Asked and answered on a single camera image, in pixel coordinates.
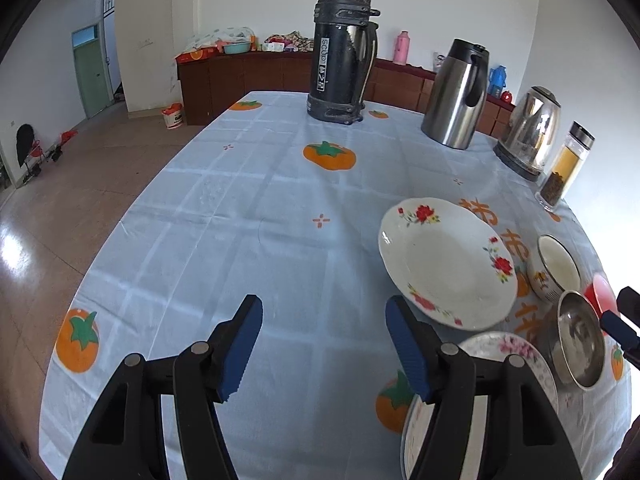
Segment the dark brown sideboard cabinet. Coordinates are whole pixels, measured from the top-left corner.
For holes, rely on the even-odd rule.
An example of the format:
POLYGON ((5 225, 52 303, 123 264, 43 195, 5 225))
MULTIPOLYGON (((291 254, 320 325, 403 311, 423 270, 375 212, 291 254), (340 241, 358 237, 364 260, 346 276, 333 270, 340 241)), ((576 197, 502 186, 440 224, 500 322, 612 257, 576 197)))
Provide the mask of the dark brown sideboard cabinet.
MULTIPOLYGON (((178 59, 184 117, 189 125, 206 126, 229 108, 255 107, 254 91, 300 93, 308 100, 311 74, 309 53, 250 52, 216 54, 194 60, 178 59)), ((367 107, 390 105, 425 113, 435 94, 436 74, 422 67, 374 62, 364 90, 367 107)))

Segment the white enamel bowl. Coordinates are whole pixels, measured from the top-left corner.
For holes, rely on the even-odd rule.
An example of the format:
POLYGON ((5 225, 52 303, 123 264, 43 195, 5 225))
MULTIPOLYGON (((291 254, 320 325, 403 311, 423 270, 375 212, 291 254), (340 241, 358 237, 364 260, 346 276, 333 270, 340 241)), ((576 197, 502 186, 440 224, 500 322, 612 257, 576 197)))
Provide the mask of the white enamel bowl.
POLYGON ((529 285, 548 304, 555 304, 563 292, 580 289, 578 266, 566 247, 554 236, 537 238, 526 263, 529 285))

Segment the red plastic bowl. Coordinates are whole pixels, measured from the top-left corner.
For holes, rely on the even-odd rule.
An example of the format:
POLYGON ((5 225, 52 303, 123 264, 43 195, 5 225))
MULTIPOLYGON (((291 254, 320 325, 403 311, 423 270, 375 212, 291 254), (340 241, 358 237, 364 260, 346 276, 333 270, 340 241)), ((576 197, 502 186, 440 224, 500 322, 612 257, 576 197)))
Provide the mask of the red plastic bowl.
POLYGON ((593 274, 591 283, 586 287, 584 296, 591 304, 598 318, 606 311, 611 311, 615 315, 618 312, 616 297, 613 289, 602 272, 593 274))

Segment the light blue persimmon tablecloth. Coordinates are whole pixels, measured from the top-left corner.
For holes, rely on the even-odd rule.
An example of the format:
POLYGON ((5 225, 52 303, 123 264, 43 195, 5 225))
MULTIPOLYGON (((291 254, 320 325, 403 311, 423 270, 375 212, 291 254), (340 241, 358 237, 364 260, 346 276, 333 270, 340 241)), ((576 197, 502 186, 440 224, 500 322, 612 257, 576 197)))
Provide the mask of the light blue persimmon tablecloth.
POLYGON ((482 134, 464 151, 424 136, 418 113, 370 104, 361 122, 318 122, 306 96, 253 92, 154 178, 122 217, 70 304, 96 352, 75 373, 54 356, 39 454, 61 477, 82 426, 129 353, 174 356, 257 295, 264 324, 240 388, 217 414, 243 479, 396 479, 400 439, 376 417, 400 364, 384 321, 396 292, 381 220, 408 197, 468 207, 518 268, 558 238, 590 280, 602 266, 567 206, 549 214, 482 134))

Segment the pink thermos bottle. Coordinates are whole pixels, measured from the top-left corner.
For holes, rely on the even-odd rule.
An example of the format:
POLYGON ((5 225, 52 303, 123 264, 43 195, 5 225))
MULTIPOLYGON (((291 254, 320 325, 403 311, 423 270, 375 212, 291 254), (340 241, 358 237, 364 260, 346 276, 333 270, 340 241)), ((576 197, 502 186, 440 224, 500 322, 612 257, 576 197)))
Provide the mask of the pink thermos bottle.
POLYGON ((395 40, 393 63, 406 65, 410 48, 410 37, 406 30, 403 30, 395 40))

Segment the green door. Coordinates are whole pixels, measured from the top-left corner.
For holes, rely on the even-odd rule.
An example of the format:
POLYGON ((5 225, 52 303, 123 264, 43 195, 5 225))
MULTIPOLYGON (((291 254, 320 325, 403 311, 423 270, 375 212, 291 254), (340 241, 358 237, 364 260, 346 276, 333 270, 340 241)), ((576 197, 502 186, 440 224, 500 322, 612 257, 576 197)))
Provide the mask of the green door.
POLYGON ((100 25, 93 24, 73 32, 72 47, 81 103, 86 116, 91 118, 113 102, 100 25))

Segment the stainless electric kettle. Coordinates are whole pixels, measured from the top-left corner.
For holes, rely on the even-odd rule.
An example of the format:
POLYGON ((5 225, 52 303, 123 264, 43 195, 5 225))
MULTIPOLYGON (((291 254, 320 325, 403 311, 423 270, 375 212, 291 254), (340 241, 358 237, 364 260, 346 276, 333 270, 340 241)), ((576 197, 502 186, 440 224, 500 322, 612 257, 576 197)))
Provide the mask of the stainless electric kettle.
POLYGON ((560 115, 561 105, 550 90, 530 88, 494 148, 498 159, 525 180, 536 182, 549 157, 560 115))

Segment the black red ride-on toy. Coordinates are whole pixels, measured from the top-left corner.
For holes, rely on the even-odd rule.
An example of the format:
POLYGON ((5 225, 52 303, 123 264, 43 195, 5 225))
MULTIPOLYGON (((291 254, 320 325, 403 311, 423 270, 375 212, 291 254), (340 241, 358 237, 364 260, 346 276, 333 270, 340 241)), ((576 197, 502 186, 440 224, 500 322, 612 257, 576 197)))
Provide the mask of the black red ride-on toy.
POLYGON ((26 184, 38 177, 44 162, 57 162, 63 155, 62 147, 77 133, 76 129, 64 131, 55 144, 45 150, 36 138, 34 127, 29 124, 20 125, 16 132, 16 156, 18 166, 25 168, 22 183, 26 184))

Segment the blue thermos jug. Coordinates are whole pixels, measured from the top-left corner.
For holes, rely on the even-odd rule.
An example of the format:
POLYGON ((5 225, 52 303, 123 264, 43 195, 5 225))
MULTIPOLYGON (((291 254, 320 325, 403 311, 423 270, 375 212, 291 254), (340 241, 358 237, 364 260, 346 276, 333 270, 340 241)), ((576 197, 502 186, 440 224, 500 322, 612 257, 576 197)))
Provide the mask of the blue thermos jug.
POLYGON ((488 76, 488 93, 494 98, 499 99, 505 88, 506 68, 503 65, 492 68, 488 76))

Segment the white red plastic bucket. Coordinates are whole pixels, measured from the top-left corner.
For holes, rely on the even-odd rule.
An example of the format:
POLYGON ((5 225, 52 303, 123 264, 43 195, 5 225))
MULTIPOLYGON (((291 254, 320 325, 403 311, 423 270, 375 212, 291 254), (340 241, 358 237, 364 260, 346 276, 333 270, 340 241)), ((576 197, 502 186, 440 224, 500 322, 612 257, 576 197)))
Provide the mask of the white red plastic bucket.
POLYGON ((183 106, 180 102, 172 103, 161 111, 167 129, 177 129, 183 125, 183 106))

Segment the black steel thermos flask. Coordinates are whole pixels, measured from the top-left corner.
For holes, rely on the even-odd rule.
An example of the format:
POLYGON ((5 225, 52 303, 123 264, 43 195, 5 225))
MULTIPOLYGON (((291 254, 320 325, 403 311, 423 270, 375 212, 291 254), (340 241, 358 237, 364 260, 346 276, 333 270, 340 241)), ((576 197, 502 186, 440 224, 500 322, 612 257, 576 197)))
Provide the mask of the black steel thermos flask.
POLYGON ((380 15, 371 0, 318 0, 314 6, 307 113, 322 122, 360 122, 378 56, 380 15))

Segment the pink floral rimmed plate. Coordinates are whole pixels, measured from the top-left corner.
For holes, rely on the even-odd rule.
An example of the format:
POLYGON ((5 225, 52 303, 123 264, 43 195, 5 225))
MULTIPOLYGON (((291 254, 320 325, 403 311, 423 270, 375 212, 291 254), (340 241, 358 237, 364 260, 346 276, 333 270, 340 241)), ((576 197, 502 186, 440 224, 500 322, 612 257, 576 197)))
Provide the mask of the pink floral rimmed plate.
MULTIPOLYGON (((534 373, 555 413, 559 413, 558 389, 552 371, 542 354, 526 339, 515 334, 492 330, 465 339, 460 342, 459 347, 469 356, 497 362, 502 362, 509 354, 518 354, 534 373)), ((479 396, 474 400, 471 441, 462 469, 463 479, 474 479, 480 468, 480 454, 482 454, 480 432, 485 428, 487 401, 487 396, 479 396)), ((401 477, 404 479, 410 477, 418 459, 433 408, 433 405, 423 403, 417 394, 409 405, 400 440, 400 470, 401 477)))

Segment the white plate red roses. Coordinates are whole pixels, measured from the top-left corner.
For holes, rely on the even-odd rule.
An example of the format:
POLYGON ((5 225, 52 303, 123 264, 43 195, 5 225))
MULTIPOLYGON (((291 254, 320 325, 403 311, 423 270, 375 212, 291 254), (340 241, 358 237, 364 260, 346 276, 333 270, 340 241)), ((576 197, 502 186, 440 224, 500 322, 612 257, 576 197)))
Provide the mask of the white plate red roses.
POLYGON ((378 251, 398 290, 429 318, 480 332, 515 302, 515 264, 494 229, 435 197, 407 198, 384 214, 378 251))

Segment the glass tea bottle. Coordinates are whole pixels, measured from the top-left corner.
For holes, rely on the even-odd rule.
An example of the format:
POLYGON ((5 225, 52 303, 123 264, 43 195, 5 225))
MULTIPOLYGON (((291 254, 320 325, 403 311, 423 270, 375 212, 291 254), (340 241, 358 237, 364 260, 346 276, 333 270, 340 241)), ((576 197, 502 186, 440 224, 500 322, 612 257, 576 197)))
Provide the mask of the glass tea bottle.
POLYGON ((554 211, 578 175, 594 143, 593 135, 578 122, 573 122, 562 148, 553 159, 551 169, 536 193, 545 210, 554 211))

